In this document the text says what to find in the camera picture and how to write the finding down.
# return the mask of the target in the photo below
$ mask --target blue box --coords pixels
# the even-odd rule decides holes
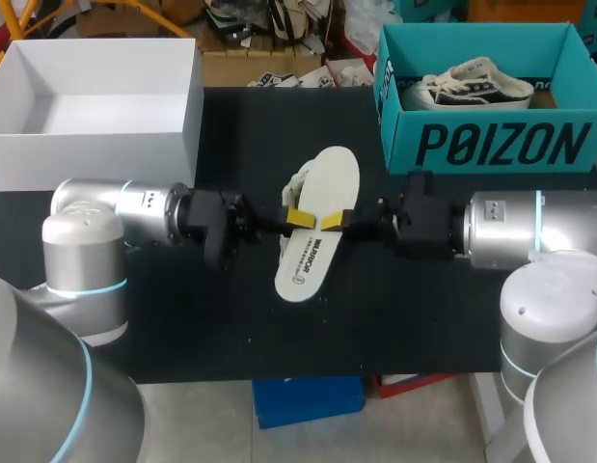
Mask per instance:
[[[587,0],[579,21],[579,35],[590,53],[597,52],[597,0]]]
[[[479,56],[550,90],[557,108],[403,110],[399,91]],[[384,26],[373,91],[392,174],[588,172],[597,161],[597,66],[569,24]]]
[[[365,392],[360,378],[257,379],[253,402],[259,427],[283,426],[360,412]]]
[[[437,14],[463,3],[463,0],[393,0],[394,10],[403,22],[433,21]]]

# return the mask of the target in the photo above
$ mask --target printed logo on insole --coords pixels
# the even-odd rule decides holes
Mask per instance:
[[[309,241],[307,241],[307,246],[305,247],[305,250],[302,252],[300,260],[298,260],[296,271],[294,272],[294,276],[291,279],[291,281],[296,285],[303,285],[306,281],[305,277],[301,275],[301,272],[309,273],[311,271],[311,267],[313,265],[313,262],[315,261],[315,257],[317,256],[317,251],[319,250],[320,245],[321,239],[313,239],[312,236],[309,237]]]

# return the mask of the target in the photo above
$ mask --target sneaker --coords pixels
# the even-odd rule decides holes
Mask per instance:
[[[425,75],[403,94],[408,111],[528,109],[533,86],[476,58],[441,75]]]

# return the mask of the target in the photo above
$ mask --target black table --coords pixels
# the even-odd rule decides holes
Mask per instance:
[[[358,207],[398,191],[382,154],[371,89],[209,89],[196,184],[242,192],[260,207],[308,159],[332,145],[356,154]],[[436,193],[465,202],[480,189],[597,188],[597,174],[436,177]],[[0,277],[44,280],[41,224],[50,192],[0,194]],[[279,243],[243,245],[229,275],[197,249],[128,255],[129,329],[96,351],[137,382],[255,377],[495,371],[505,272],[464,260],[398,259],[377,243],[341,243],[318,297],[276,294]]]

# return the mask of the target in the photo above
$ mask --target white box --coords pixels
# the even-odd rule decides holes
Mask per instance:
[[[14,41],[0,65],[0,191],[72,177],[193,186],[201,73],[190,39]]]

